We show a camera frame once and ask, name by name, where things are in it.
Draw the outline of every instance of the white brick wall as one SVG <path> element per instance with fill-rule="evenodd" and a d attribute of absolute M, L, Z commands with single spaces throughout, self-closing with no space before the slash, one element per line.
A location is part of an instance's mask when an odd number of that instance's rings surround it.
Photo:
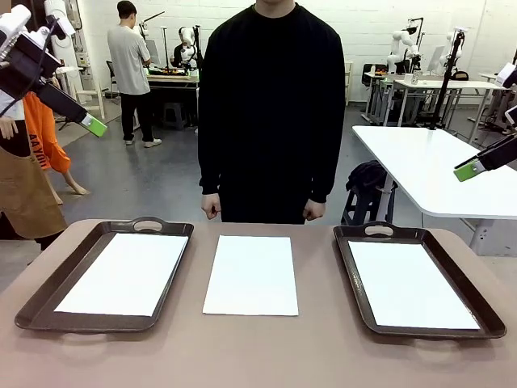
<path fill-rule="evenodd" d="M 103 87 L 109 85 L 106 60 L 107 30 L 118 23 L 118 0 L 79 0 L 86 43 L 95 77 Z M 164 61 L 161 26 L 167 26 L 169 55 L 179 44 L 180 27 L 199 24 L 203 49 L 215 28 L 249 6 L 253 0 L 133 0 L 138 19 L 160 11 L 149 22 L 151 39 L 157 41 Z M 469 27 L 464 56 L 459 65 L 476 77 L 481 71 L 495 72 L 510 61 L 517 49 L 516 0 L 299 0 L 299 3 L 330 24 L 341 36 L 348 61 L 354 62 L 351 100 L 364 101 L 366 90 L 360 75 L 364 63 L 385 63 L 391 45 L 391 33 L 406 25 L 410 17 L 425 18 L 427 35 L 422 43 L 423 65 L 436 45 L 445 44 L 445 36 L 455 26 Z"/>

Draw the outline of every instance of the man in gray t-shirt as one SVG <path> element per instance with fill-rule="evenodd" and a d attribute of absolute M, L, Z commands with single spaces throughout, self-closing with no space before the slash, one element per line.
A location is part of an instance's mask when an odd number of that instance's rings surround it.
<path fill-rule="evenodd" d="M 137 23 L 137 9 L 128 1 L 117 4 L 120 24 L 107 33 L 113 71 L 119 88 L 122 106 L 122 129 L 127 146 L 133 144 L 133 116 L 138 112 L 144 147 L 158 146 L 160 139 L 153 138 L 153 117 L 150 107 L 149 83 L 143 65 L 151 63 L 144 38 L 133 31 Z"/>

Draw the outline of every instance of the brown apron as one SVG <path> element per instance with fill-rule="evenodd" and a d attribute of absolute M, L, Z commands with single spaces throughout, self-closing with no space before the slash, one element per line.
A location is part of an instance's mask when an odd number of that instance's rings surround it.
<path fill-rule="evenodd" d="M 18 125 L 16 137 L 24 136 L 28 147 L 24 127 Z M 16 156 L 1 147 L 2 143 L 13 140 L 0 142 L 0 212 L 5 213 L 15 232 L 24 238 L 62 232 L 66 229 L 65 219 L 34 154 Z"/>

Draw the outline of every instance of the man's hand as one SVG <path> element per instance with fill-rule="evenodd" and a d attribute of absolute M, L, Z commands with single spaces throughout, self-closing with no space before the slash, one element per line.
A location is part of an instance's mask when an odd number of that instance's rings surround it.
<path fill-rule="evenodd" d="M 217 214 L 221 212 L 221 200 L 219 199 L 219 194 L 203 196 L 201 208 L 207 214 L 207 218 L 209 220 L 213 220 L 217 217 Z"/>
<path fill-rule="evenodd" d="M 314 221 L 325 215 L 326 205 L 318 204 L 313 200 L 308 200 L 304 210 L 304 218 L 307 221 Z"/>
<path fill-rule="evenodd" d="M 14 137 L 15 133 L 18 133 L 15 121 L 10 117 L 0 117 L 0 132 L 2 132 L 2 137 L 6 140 Z"/>

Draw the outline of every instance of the sneaker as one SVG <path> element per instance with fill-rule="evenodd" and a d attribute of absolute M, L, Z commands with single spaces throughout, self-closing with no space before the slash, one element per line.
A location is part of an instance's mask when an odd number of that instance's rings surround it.
<path fill-rule="evenodd" d="M 160 139 L 153 139 L 153 141 L 144 141 L 144 147 L 145 148 L 151 148 L 154 146 L 161 145 L 162 141 Z"/>

